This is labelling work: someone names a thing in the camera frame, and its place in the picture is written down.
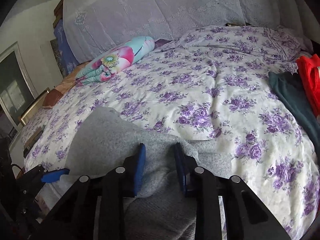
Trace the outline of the grey sweatpants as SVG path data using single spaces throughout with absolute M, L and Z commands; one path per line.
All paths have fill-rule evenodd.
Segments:
M 80 125 L 69 148 L 65 177 L 71 186 L 81 175 L 99 177 L 146 147 L 146 163 L 138 196 L 125 202 L 128 239 L 193 239 L 196 204 L 186 198 L 178 183 L 173 146 L 182 145 L 186 155 L 214 175 L 231 176 L 231 156 L 220 153 L 212 140 L 183 140 L 148 131 L 123 120 L 112 108 L 96 108 Z

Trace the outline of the brown pillow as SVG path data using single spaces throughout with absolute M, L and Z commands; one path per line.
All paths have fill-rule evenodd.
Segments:
M 76 66 L 73 71 L 71 72 L 71 74 L 67 75 L 63 81 L 57 85 L 54 89 L 52 89 L 44 98 L 43 104 L 42 104 L 42 108 L 44 109 L 52 109 L 57 102 L 70 90 L 72 89 L 75 84 L 76 84 L 76 80 L 75 77 L 78 74 L 78 72 L 80 72 L 80 70 L 82 70 L 82 68 L 84 68 L 87 64 L 89 63 L 89 61 L 84 62 L 82 64 L 79 64 L 78 66 Z

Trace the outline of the purple floral bed sheet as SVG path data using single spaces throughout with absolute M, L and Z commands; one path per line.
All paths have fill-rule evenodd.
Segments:
M 313 143 L 272 93 L 269 72 L 294 73 L 311 41 L 291 29 L 199 28 L 148 53 L 103 83 L 75 86 L 23 129 L 44 132 L 24 161 L 63 168 L 72 140 L 99 106 L 149 131 L 208 140 L 292 239 L 316 217 L 319 170 Z

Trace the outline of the blue patterned cloth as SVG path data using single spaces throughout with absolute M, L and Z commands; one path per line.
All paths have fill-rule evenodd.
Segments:
M 54 35 L 57 39 L 57 47 L 60 54 L 60 62 L 62 64 L 62 75 L 66 77 L 71 74 L 74 68 L 79 64 L 75 58 L 65 35 L 63 28 L 63 20 L 60 19 L 54 28 Z

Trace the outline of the folded floral pink teal quilt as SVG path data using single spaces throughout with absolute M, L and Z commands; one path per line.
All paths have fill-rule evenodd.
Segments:
M 106 82 L 141 60 L 154 48 L 155 41 L 153 38 L 149 36 L 135 37 L 93 59 L 77 73 L 76 83 L 87 85 Z

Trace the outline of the dark green garment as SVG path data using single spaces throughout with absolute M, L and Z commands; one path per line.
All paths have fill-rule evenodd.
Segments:
M 304 92 L 300 75 L 291 72 L 269 72 L 268 84 L 307 133 L 315 152 L 319 153 L 319 123 Z

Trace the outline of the red garment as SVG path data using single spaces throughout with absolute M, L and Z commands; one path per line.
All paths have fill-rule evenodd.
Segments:
M 296 60 L 302 84 L 315 116 L 319 115 L 319 57 L 301 56 Z

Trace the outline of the white lace headboard cover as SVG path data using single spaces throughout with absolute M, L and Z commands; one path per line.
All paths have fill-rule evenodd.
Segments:
M 295 0 L 64 0 L 63 27 L 80 62 L 136 36 L 173 40 L 209 25 L 284 26 L 302 33 Z

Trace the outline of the window with white frame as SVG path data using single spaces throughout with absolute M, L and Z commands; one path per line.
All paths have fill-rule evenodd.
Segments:
M 15 42 L 1 53 L 1 108 L 16 131 L 22 123 L 19 117 L 37 96 L 36 89 L 23 63 Z

